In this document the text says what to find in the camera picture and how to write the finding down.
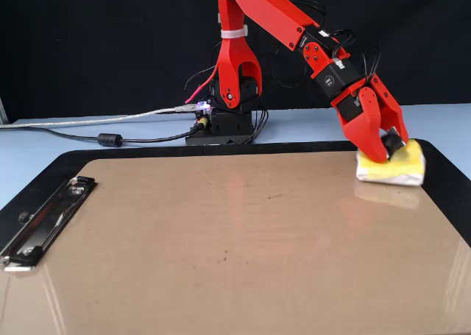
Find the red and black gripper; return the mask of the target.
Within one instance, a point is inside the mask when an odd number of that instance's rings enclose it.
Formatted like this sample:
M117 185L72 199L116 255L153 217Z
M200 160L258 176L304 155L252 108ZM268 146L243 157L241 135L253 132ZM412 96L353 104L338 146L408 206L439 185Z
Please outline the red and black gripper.
M382 163L387 159L380 129L399 137L401 146L408 143L402 109L377 74L369 86L344 89L330 105L337 110L344 136L371 161Z

